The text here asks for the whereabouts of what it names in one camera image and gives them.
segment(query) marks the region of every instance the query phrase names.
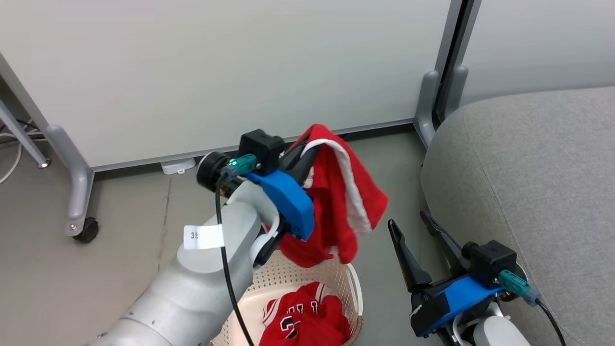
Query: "caster wheel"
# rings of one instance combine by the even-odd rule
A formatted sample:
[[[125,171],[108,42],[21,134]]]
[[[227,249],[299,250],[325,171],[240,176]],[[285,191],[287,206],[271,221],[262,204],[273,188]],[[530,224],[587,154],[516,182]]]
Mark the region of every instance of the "caster wheel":
[[[98,221],[93,217],[86,217],[83,223],[83,231],[80,234],[73,237],[73,239],[80,243],[87,244],[94,240],[98,235]]]

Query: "black cable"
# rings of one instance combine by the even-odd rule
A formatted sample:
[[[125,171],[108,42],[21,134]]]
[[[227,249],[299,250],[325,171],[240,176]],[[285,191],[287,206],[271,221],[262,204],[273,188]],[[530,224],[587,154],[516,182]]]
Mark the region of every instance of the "black cable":
[[[216,183],[216,218],[218,220],[218,225],[222,224],[222,207],[220,206],[220,188],[222,181],[226,178],[226,174],[223,174]],[[224,267],[224,278],[226,279],[226,287],[229,289],[229,296],[231,297],[231,304],[233,310],[235,310],[235,315],[237,316],[237,321],[239,322],[239,326],[241,326],[241,330],[244,332],[245,339],[248,341],[249,346],[254,346],[254,342],[252,342],[252,338],[250,337],[250,333],[248,332],[248,328],[245,327],[244,318],[241,317],[241,312],[239,312],[239,306],[237,305],[237,298],[235,297],[235,291],[232,288],[231,283],[231,271],[229,269],[229,262],[226,258],[226,247],[223,246],[220,248],[220,252],[222,253],[222,266]]]
[[[536,298],[536,303],[542,309],[542,311],[544,311],[544,313],[547,315],[547,317],[549,318],[549,321],[551,321],[551,324],[553,325],[553,328],[555,328],[555,332],[557,333],[557,337],[560,338],[561,346],[566,346],[566,340],[564,340],[564,335],[561,334],[560,327],[557,325],[557,321],[555,321],[555,318],[553,317],[553,315],[551,315],[551,312],[549,312],[549,309],[547,309],[547,307],[544,306],[544,304],[538,298]]]
[[[36,130],[39,130],[39,131],[41,130],[38,127],[36,127],[36,125],[28,124],[27,121],[23,121],[23,120],[19,120],[19,119],[16,119],[16,120],[17,120],[18,123],[27,125],[28,127],[32,127],[33,129],[36,129]],[[2,132],[2,130],[4,130],[5,127],[6,127],[6,125],[0,126],[0,132]]]

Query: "metal stand leg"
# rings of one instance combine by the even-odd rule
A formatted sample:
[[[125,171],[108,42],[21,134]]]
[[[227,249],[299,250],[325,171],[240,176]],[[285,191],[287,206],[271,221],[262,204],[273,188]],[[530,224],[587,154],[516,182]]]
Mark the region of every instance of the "metal stand leg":
[[[468,70],[465,66],[457,66],[453,70],[451,88],[448,92],[448,100],[444,108],[445,119],[459,108],[461,96],[463,95],[463,88],[466,86],[467,72]]]
[[[45,168],[49,166],[51,163],[51,159],[43,156],[40,150],[36,147],[34,142],[30,139],[28,134],[22,129],[22,126],[19,125],[15,117],[10,113],[9,109],[6,108],[4,102],[0,100],[0,120],[9,128],[11,132],[15,135],[15,137],[19,140],[19,142],[23,145],[28,153],[32,155],[34,160],[38,163],[38,168]]]
[[[92,192],[94,172],[62,127],[57,125],[47,126],[47,139],[71,172],[71,199],[65,231],[68,236],[76,236],[84,229],[85,213]]]
[[[438,92],[438,71],[429,71],[423,76],[419,101],[416,104],[414,125],[425,147],[429,147],[434,138],[435,129],[432,120],[435,96]]]

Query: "metal frame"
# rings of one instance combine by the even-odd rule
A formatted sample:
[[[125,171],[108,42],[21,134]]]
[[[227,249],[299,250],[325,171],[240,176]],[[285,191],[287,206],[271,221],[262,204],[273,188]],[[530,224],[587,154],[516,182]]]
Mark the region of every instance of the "metal frame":
[[[71,173],[71,198],[65,232],[68,236],[76,236],[83,231],[94,172],[62,127],[49,125],[46,134],[47,140]]]
[[[435,134],[433,114],[447,107],[447,114],[459,108],[467,68],[461,66],[481,0],[451,0],[435,68],[423,76],[416,105],[415,128],[425,147]]]
[[[45,168],[49,166],[51,159],[46,158],[41,153],[39,148],[36,147],[34,142],[30,139],[30,136],[26,133],[22,126],[19,125],[13,114],[11,114],[2,100],[0,100],[0,120],[2,120],[11,132],[13,132],[15,138],[17,138],[23,147],[28,150],[28,153],[32,155],[36,163],[38,163],[38,168]]]
[[[443,71],[442,83],[435,99],[434,114],[444,121],[459,108],[468,69],[462,66],[482,0],[463,0],[459,7],[454,35]]]

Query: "red jersey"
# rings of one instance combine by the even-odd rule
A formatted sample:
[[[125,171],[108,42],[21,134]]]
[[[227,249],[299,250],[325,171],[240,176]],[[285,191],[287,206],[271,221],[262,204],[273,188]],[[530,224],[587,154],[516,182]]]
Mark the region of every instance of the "red jersey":
[[[322,283],[270,301],[263,323],[260,346],[341,346],[351,336],[341,301]]]

